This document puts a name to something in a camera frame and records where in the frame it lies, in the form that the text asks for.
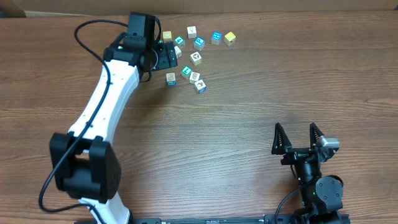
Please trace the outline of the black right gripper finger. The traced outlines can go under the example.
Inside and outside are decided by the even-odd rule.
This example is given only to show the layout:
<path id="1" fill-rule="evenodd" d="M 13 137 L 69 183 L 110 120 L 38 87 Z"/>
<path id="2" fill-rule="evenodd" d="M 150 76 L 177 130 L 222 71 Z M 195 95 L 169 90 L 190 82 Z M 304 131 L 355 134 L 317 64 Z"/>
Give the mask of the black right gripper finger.
<path id="1" fill-rule="evenodd" d="M 310 124 L 310 147 L 323 146 L 324 134 L 315 123 Z"/>
<path id="2" fill-rule="evenodd" d="M 288 153 L 291 149 L 292 149 L 292 144 L 289 141 L 282 125 L 280 123 L 276 123 L 271 154 L 284 155 Z"/>

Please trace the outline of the owl block blue side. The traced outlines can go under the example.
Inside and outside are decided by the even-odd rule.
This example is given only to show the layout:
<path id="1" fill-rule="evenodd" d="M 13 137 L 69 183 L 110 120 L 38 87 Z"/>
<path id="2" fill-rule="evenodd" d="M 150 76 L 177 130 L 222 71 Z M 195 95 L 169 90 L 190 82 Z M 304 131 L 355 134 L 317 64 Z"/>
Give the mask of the owl block blue side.
<path id="1" fill-rule="evenodd" d="M 166 76 L 166 83 L 168 86 L 173 86 L 177 84 L 174 73 L 167 73 L 165 76 Z"/>

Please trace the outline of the green L block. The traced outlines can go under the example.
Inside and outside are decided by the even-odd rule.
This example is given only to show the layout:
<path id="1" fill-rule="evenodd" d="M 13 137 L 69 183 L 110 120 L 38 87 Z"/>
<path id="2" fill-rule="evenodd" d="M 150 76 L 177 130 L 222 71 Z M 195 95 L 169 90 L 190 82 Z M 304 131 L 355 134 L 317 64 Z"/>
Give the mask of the green L block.
<path id="1" fill-rule="evenodd" d="M 182 77 L 184 77 L 185 79 L 189 79 L 190 78 L 190 74 L 193 72 L 192 68 L 189 66 L 184 66 L 181 70 L 181 75 Z"/>

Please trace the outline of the acorn block yellow sides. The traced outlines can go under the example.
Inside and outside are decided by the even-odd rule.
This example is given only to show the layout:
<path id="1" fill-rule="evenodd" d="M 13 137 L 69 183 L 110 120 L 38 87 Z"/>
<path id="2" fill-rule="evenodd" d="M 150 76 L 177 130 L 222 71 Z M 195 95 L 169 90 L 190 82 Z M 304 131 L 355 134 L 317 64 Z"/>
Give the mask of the acorn block yellow sides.
<path id="1" fill-rule="evenodd" d="M 202 62 L 202 57 L 199 52 L 194 52 L 190 55 L 190 60 L 194 66 L 200 64 Z"/>

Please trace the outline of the hedgehog block white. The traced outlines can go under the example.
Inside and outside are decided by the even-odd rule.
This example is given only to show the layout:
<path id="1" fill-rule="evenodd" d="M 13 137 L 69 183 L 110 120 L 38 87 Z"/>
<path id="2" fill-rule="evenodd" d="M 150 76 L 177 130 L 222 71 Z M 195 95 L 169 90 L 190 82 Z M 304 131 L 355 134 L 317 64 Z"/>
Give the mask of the hedgehog block white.
<path id="1" fill-rule="evenodd" d="M 199 80 L 200 80 L 200 74 L 199 74 L 199 73 L 197 73 L 197 72 L 192 72 L 192 73 L 190 74 L 189 82 L 190 82 L 191 84 L 194 84 L 195 82 L 197 82 L 197 81 L 199 81 Z"/>

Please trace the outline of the squirrel block blue side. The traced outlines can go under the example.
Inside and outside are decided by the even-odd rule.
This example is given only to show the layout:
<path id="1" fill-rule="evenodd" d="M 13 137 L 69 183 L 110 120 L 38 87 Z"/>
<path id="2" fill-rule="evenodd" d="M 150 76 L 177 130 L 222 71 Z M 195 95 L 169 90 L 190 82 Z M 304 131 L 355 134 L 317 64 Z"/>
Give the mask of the squirrel block blue side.
<path id="1" fill-rule="evenodd" d="M 198 93 L 203 93 L 204 91 L 206 91 L 206 84 L 203 80 L 195 82 L 194 86 Z"/>

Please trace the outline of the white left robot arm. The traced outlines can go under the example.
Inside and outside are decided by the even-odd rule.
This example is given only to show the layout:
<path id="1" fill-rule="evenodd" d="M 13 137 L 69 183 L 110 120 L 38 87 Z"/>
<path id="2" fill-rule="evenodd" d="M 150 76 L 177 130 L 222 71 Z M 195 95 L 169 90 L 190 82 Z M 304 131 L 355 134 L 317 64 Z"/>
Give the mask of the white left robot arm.
<path id="1" fill-rule="evenodd" d="M 102 57 L 100 80 L 66 134 L 53 134 L 50 155 L 59 190 L 86 207 L 94 223 L 133 223 L 118 193 L 121 166 L 112 148 L 127 100 L 144 73 L 177 66 L 172 41 L 120 34 Z"/>

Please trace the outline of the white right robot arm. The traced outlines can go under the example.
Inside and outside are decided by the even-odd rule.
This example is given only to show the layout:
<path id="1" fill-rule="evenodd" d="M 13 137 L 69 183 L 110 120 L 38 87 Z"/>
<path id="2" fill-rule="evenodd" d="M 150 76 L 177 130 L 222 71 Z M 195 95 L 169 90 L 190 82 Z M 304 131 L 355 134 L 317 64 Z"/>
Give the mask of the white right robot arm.
<path id="1" fill-rule="evenodd" d="M 302 197 L 303 208 L 289 217 L 289 223 L 343 223 L 339 214 L 343 208 L 343 186 L 336 175 L 322 176 L 321 163 L 331 159 L 340 148 L 336 138 L 327 138 L 315 123 L 311 123 L 310 146 L 294 148 L 282 125 L 275 124 L 271 153 L 282 155 L 280 163 L 289 166 L 298 181 L 298 189 L 289 193 L 278 205 L 274 222 L 279 222 L 283 204 L 296 193 Z"/>

